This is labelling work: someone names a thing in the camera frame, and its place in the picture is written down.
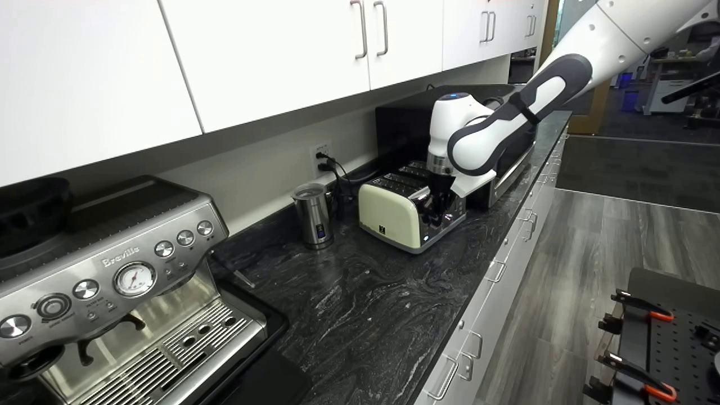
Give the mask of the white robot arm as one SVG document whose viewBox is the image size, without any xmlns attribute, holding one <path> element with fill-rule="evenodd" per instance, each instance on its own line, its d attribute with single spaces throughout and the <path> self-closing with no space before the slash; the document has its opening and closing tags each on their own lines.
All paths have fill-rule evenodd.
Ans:
<svg viewBox="0 0 720 405">
<path fill-rule="evenodd" d="M 427 171 L 448 175 L 455 195 L 471 195 L 498 175 L 498 160 L 529 126 L 651 56 L 676 34 L 716 20 L 718 0 L 596 0 L 500 109 L 468 93 L 435 101 Z"/>
</svg>

